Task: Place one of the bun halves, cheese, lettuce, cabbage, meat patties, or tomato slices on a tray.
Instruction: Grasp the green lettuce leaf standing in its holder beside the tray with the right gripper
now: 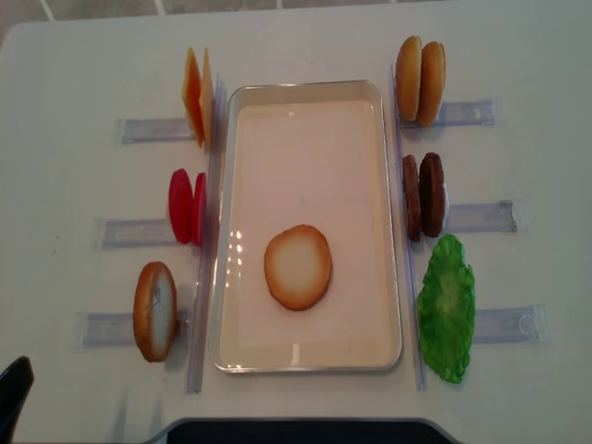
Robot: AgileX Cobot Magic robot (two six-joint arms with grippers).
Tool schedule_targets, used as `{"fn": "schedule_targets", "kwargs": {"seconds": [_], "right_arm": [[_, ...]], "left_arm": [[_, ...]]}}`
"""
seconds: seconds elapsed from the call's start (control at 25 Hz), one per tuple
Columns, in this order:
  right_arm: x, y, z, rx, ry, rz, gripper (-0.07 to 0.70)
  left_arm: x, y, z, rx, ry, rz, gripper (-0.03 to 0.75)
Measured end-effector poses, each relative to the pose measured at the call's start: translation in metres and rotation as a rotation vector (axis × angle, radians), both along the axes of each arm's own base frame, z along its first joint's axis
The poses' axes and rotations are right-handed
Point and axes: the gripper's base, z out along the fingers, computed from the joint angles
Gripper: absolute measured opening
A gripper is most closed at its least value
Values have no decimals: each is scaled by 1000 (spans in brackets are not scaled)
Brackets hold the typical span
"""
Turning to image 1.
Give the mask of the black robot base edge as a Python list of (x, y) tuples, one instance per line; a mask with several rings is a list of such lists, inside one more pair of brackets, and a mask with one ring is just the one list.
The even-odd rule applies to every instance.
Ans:
[(168, 443), (448, 443), (418, 422), (374, 420), (200, 420), (175, 426)]

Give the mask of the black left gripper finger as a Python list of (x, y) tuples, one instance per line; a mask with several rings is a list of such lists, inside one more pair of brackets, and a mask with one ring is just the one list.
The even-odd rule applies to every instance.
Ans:
[(0, 381), (1, 443), (11, 443), (19, 415), (34, 381), (31, 360), (21, 356), (2, 374)]

